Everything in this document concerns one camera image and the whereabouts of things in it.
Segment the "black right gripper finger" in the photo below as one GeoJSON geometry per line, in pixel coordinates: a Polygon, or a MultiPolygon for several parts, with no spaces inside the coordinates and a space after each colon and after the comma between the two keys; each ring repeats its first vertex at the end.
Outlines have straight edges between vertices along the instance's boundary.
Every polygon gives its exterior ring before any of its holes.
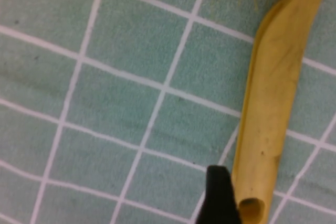
{"type": "Polygon", "coordinates": [[[206,171],[205,198],[198,213],[199,224],[237,224],[241,218],[229,170],[211,165],[206,171]]]}

